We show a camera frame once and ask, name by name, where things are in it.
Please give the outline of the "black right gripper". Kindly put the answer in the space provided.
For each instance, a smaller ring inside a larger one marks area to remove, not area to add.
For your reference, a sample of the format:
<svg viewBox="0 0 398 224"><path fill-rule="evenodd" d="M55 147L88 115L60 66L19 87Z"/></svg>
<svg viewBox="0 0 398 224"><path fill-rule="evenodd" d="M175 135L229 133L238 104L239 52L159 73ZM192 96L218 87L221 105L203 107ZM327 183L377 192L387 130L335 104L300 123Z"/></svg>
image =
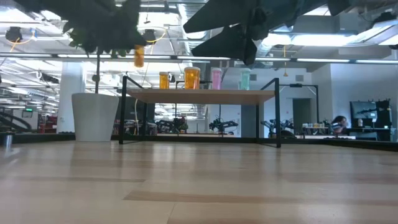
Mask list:
<svg viewBox="0 0 398 224"><path fill-rule="evenodd" d="M195 57L226 57L252 65L257 47L252 40L265 39L272 29L291 27L297 18L320 6L326 0L209 0L183 25L186 33L224 27L216 36L192 50ZM248 28L250 13L254 15Z"/></svg>

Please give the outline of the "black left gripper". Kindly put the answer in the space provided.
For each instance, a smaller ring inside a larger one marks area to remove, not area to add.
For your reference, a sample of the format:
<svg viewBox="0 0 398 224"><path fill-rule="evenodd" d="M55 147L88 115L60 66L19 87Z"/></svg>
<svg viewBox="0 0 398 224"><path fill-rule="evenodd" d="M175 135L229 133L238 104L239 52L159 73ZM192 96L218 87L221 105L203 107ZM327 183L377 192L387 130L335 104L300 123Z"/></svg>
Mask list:
<svg viewBox="0 0 398 224"><path fill-rule="evenodd" d="M71 0L71 28L92 36L122 36L128 46L147 45L137 29L141 0Z"/></svg>

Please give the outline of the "pink medicine bottle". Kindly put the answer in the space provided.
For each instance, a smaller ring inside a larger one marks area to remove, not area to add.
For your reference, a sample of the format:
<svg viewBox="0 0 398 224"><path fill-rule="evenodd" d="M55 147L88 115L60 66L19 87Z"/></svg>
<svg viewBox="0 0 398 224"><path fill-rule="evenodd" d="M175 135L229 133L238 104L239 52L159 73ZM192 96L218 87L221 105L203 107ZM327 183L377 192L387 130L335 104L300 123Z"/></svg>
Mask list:
<svg viewBox="0 0 398 224"><path fill-rule="evenodd" d="M211 77L212 77L212 89L220 90L221 89L221 81L222 81L222 69L212 68Z"/></svg>

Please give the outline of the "tall teal medicine bottle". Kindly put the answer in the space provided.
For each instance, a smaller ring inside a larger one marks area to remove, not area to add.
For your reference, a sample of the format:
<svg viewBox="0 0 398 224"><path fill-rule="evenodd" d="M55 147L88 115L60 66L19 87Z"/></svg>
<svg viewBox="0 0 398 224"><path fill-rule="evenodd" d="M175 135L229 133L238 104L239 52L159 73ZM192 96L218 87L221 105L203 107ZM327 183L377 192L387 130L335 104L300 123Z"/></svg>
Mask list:
<svg viewBox="0 0 398 224"><path fill-rule="evenodd" d="M245 68L241 71L241 89L242 90L249 90L250 89L250 76L251 76L251 70L248 68Z"/></svg>

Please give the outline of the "wide orange medicine bottle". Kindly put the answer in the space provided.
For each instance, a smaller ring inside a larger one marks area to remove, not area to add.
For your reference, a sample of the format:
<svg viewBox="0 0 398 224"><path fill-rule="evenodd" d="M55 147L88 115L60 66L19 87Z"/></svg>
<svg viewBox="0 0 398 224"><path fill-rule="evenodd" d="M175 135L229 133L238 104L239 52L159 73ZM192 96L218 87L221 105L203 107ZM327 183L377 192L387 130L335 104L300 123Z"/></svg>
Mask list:
<svg viewBox="0 0 398 224"><path fill-rule="evenodd" d="M186 67L184 69L184 81L186 90L198 90L200 88L200 72L198 67Z"/></svg>

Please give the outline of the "black ceiling device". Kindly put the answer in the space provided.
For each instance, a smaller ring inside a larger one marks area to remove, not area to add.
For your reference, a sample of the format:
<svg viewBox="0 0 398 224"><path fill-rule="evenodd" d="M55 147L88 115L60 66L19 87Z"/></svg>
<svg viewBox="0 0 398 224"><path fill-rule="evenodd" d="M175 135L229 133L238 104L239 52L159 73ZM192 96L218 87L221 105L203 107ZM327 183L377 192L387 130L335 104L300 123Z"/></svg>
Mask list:
<svg viewBox="0 0 398 224"><path fill-rule="evenodd" d="M10 27L6 34L5 38L10 41L10 42L20 42L23 40L22 34L21 34L21 28L20 27Z"/></svg>
<svg viewBox="0 0 398 224"><path fill-rule="evenodd" d="M156 36L154 29L146 29L142 36L146 40L148 45L154 45L156 43Z"/></svg>

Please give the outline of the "green leafy tree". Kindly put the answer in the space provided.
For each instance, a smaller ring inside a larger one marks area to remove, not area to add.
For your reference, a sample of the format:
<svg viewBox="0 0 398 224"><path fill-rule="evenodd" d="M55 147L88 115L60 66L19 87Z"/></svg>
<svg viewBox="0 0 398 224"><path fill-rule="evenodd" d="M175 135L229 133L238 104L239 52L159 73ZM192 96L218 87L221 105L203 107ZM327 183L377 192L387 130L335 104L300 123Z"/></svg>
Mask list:
<svg viewBox="0 0 398 224"><path fill-rule="evenodd" d="M111 58L125 57L135 45L145 42L136 26L120 22L89 28L68 21L63 27L63 32L72 39L71 47L83 49L86 55L96 55L96 74L93 75L96 93L99 92L101 80L101 56L109 54Z"/></svg>

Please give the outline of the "white building column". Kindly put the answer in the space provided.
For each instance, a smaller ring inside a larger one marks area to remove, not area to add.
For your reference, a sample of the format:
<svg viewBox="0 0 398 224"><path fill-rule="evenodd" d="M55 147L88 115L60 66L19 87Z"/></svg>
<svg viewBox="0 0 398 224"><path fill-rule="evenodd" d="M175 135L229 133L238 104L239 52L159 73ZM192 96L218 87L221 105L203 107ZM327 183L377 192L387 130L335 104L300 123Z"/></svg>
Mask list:
<svg viewBox="0 0 398 224"><path fill-rule="evenodd" d="M57 114L57 133L74 133L72 95L85 91L86 72L83 62L63 62Z"/></svg>

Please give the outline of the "bright ceiling light panel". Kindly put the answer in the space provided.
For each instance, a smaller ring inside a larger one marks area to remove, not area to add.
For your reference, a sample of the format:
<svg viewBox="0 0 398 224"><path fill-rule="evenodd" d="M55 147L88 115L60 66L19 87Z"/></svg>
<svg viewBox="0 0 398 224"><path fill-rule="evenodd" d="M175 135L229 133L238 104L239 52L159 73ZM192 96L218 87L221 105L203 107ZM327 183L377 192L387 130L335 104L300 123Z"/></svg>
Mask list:
<svg viewBox="0 0 398 224"><path fill-rule="evenodd" d="M354 41L356 35L349 34L269 34L262 45L299 45L311 47L341 47Z"/></svg>

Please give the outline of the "white plant pot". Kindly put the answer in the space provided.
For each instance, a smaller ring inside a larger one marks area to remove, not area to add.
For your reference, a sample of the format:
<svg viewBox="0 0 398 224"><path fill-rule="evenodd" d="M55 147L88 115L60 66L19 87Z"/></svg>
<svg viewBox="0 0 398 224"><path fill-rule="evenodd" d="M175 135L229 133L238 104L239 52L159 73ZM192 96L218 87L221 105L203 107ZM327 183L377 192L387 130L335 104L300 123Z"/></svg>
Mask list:
<svg viewBox="0 0 398 224"><path fill-rule="evenodd" d="M75 139L80 142L109 142L118 104L117 96L72 94Z"/></svg>

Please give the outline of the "person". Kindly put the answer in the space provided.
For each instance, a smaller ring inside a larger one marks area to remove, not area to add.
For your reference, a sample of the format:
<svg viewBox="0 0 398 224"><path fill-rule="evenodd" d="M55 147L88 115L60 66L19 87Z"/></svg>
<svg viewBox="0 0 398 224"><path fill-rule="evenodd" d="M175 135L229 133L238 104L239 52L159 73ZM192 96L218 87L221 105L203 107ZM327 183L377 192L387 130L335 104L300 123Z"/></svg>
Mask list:
<svg viewBox="0 0 398 224"><path fill-rule="evenodd" d="M331 122L331 130L333 134L345 134L348 122L346 117L337 116Z"/></svg>

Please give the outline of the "black computer monitor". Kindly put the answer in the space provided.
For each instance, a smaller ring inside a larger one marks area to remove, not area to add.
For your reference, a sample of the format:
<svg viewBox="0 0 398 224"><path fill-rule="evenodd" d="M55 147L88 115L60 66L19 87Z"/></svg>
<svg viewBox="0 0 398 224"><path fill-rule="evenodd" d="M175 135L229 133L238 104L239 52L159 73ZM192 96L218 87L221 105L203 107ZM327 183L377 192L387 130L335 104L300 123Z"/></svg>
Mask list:
<svg viewBox="0 0 398 224"><path fill-rule="evenodd" d="M377 106L373 101L351 101L353 119L377 119Z"/></svg>

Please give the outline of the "black equipment rack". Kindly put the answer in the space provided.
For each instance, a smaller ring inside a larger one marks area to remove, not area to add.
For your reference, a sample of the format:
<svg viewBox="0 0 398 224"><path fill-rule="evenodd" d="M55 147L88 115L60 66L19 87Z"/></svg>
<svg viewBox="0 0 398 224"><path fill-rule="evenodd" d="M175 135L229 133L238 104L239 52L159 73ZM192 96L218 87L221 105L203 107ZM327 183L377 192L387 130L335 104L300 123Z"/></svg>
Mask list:
<svg viewBox="0 0 398 224"><path fill-rule="evenodd" d="M376 128L391 129L392 128L392 112L390 99L377 101L377 119L375 122Z"/></svg>

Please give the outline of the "silver ceiling air duct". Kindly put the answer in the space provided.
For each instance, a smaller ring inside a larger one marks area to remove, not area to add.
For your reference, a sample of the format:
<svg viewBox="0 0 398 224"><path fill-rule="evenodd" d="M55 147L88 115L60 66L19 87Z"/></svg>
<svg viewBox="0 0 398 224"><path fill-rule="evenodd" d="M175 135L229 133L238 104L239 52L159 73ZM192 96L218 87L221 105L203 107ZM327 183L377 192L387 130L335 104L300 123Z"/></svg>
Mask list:
<svg viewBox="0 0 398 224"><path fill-rule="evenodd" d="M197 11L199 11L207 2L207 0L183 0L183 3L178 4L177 8L180 13L180 18L181 18L181 25L184 26L186 22L195 15ZM183 42L185 46L185 54L188 56L192 56L192 50L199 46L204 40L209 38L209 33L208 31L200 31L200 32L194 32L194 33L187 33L185 31L185 28L182 28L182 33L183 33ZM205 70L205 68L202 68L204 64L202 63L197 63L197 62L191 62L190 60L188 61L189 66L188 67L198 67L201 72Z"/></svg>

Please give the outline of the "wooden shelf black metal frame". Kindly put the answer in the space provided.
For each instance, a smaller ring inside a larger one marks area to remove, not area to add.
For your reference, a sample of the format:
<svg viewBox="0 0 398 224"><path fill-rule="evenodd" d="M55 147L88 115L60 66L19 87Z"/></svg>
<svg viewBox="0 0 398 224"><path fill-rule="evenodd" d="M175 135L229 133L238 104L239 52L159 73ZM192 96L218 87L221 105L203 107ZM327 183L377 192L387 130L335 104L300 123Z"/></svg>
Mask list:
<svg viewBox="0 0 398 224"><path fill-rule="evenodd" d="M150 103L173 103L173 104L200 104L200 105L255 105L256 106L256 143L260 143L259 107L271 98L275 98L276 118L276 140L277 148L282 145L280 129L280 84L279 79L274 78L260 90L185 90L185 89L145 89L132 78L123 77L121 116L119 125L119 143L124 143L124 125L126 114L127 95L144 103L144 115L142 131L146 133L147 105Z"/></svg>

